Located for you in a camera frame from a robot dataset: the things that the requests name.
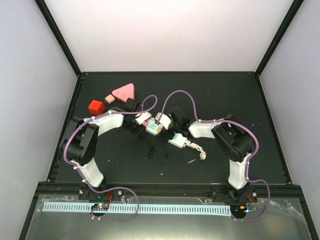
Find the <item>white power strip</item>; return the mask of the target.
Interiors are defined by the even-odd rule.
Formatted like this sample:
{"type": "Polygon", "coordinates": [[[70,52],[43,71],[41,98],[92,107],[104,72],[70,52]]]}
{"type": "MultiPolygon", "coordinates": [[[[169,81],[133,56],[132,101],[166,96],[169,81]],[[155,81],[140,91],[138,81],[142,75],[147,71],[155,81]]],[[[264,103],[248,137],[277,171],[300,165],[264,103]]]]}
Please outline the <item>white power strip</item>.
{"type": "Polygon", "coordinates": [[[162,137],[168,141],[168,143],[180,149],[186,146],[186,141],[188,140],[186,137],[181,133],[168,132],[161,123],[157,124],[154,118],[144,121],[142,124],[144,125],[147,133],[162,137]]]}

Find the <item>pink triangular socket adapter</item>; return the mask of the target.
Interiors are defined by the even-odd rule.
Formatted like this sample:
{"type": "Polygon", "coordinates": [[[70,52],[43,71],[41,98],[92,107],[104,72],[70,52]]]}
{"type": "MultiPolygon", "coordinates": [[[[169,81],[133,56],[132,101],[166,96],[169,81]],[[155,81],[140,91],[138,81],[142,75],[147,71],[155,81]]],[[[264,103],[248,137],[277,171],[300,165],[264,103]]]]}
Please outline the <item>pink triangular socket adapter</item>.
{"type": "Polygon", "coordinates": [[[128,99],[135,99],[135,85],[133,83],[126,84],[113,90],[111,94],[125,103],[128,99]]]}

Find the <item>small pink plug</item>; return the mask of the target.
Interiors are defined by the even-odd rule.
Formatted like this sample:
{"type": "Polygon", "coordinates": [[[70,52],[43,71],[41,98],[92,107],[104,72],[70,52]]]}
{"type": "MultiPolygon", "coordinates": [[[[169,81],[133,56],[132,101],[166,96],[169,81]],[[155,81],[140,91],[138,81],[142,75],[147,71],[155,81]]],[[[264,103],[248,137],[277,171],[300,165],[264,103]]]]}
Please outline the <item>small pink plug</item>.
{"type": "Polygon", "coordinates": [[[114,97],[112,94],[109,94],[109,95],[107,95],[107,96],[104,98],[104,101],[105,101],[106,103],[108,103],[109,105],[110,105],[111,103],[113,103],[115,100],[116,100],[116,99],[115,99],[115,97],[114,97]]]}

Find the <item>red plug adapter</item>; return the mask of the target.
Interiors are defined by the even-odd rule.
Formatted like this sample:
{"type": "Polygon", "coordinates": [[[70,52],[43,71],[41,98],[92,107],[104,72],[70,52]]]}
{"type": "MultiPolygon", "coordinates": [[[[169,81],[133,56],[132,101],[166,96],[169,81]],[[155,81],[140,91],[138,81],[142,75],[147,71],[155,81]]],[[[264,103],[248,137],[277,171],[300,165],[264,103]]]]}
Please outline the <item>red plug adapter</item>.
{"type": "Polygon", "coordinates": [[[88,106],[89,112],[94,116],[103,114],[105,112],[105,109],[106,108],[104,103],[98,100],[92,100],[88,106]]]}

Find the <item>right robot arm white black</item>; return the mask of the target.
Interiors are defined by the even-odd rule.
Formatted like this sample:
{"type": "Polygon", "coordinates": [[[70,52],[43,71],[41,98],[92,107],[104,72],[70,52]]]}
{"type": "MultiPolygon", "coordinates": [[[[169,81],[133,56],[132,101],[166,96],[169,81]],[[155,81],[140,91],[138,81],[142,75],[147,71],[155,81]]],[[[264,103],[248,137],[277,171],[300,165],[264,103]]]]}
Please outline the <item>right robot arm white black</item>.
{"type": "Polygon", "coordinates": [[[177,106],[168,116],[160,113],[156,120],[163,125],[160,133],[165,139],[181,148],[188,146],[196,149],[202,160],[206,159],[206,152],[190,139],[216,140],[229,160],[228,198],[238,202],[246,195],[250,185],[250,160],[257,153],[259,142],[249,129],[238,123],[234,115],[218,120],[191,120],[177,106]]]}

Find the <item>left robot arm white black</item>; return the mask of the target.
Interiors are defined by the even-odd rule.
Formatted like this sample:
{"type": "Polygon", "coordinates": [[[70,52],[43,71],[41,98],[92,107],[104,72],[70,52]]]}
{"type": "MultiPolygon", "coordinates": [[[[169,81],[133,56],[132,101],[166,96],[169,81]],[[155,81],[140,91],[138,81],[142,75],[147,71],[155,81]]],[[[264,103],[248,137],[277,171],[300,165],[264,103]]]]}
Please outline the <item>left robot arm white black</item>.
{"type": "Polygon", "coordinates": [[[123,106],[113,107],[90,118],[74,117],[70,120],[59,150],[63,160],[78,171],[82,181],[90,186],[89,193],[95,199],[103,199],[108,192],[107,186],[102,184],[105,177],[94,158],[98,137],[120,127],[135,131],[151,117],[148,111],[135,111],[123,106]]]}

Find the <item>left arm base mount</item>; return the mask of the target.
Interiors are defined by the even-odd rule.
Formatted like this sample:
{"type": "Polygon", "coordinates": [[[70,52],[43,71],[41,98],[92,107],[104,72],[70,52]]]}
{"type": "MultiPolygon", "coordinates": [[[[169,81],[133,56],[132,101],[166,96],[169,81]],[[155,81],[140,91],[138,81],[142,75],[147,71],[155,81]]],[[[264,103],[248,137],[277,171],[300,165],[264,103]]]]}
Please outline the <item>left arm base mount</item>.
{"type": "Polygon", "coordinates": [[[118,197],[121,197],[123,193],[122,189],[109,190],[108,192],[96,193],[92,191],[87,185],[81,186],[78,199],[79,200],[88,200],[88,201],[112,201],[116,200],[118,197]]]}

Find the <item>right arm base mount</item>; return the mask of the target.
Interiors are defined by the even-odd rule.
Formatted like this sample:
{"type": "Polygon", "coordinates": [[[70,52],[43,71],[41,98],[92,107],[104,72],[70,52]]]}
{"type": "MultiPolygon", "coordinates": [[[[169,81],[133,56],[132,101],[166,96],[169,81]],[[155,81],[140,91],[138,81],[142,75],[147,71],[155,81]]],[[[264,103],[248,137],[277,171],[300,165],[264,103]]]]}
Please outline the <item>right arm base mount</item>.
{"type": "Polygon", "coordinates": [[[248,203],[249,197],[255,199],[254,188],[248,183],[243,188],[237,190],[229,184],[214,185],[211,187],[212,199],[225,203],[248,203]]]}

